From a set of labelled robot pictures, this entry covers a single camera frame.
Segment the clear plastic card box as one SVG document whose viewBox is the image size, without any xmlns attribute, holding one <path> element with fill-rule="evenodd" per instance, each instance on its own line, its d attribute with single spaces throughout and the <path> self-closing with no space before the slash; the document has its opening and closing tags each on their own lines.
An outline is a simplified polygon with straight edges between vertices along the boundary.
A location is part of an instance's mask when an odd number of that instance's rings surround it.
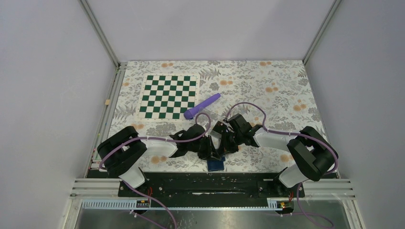
<svg viewBox="0 0 405 229">
<path fill-rule="evenodd" d="M 198 113 L 197 123 L 208 130 L 207 135 L 211 136 L 213 145 L 218 148 L 222 138 L 222 132 L 227 128 L 227 123 L 224 117 L 207 108 L 201 108 Z"/>
</svg>

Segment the blue leather card holder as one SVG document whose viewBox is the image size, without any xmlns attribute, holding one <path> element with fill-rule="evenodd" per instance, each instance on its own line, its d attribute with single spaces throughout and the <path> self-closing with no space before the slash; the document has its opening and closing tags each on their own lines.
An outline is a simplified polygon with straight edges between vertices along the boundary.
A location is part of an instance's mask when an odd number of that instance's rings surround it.
<svg viewBox="0 0 405 229">
<path fill-rule="evenodd" d="M 208 160 L 207 170 L 208 172 L 224 171 L 225 157 L 221 157 L 219 160 Z"/>
</svg>

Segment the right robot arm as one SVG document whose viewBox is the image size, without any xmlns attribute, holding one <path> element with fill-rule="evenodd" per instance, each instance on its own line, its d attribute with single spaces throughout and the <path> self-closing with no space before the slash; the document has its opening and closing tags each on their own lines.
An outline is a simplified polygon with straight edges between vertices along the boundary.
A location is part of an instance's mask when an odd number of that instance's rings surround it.
<svg viewBox="0 0 405 229">
<path fill-rule="evenodd" d="M 274 183 L 275 193 L 285 197 L 293 187 L 306 180 L 319 181 L 329 170 L 335 170 L 338 154 L 313 128 L 306 126 L 299 132 L 267 129 L 252 126 L 240 114 L 225 121 L 228 126 L 221 131 L 219 152 L 230 154 L 240 145 L 256 148 L 269 147 L 289 152 L 295 164 L 282 170 Z"/>
</svg>

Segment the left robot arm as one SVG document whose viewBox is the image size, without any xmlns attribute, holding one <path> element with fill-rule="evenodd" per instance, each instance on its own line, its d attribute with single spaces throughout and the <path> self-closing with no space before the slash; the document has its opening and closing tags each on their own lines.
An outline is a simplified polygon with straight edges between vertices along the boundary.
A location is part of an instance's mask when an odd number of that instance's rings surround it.
<svg viewBox="0 0 405 229">
<path fill-rule="evenodd" d="M 148 184 L 137 165 L 141 157 L 176 158 L 195 152 L 205 159 L 210 157 L 214 149 L 207 130 L 194 124 L 167 137 L 139 136 L 134 127 L 127 126 L 102 142 L 96 150 L 101 158 L 99 169 L 105 170 L 111 178 L 119 178 L 130 185 L 130 190 L 136 196 L 143 196 L 148 191 Z"/>
</svg>

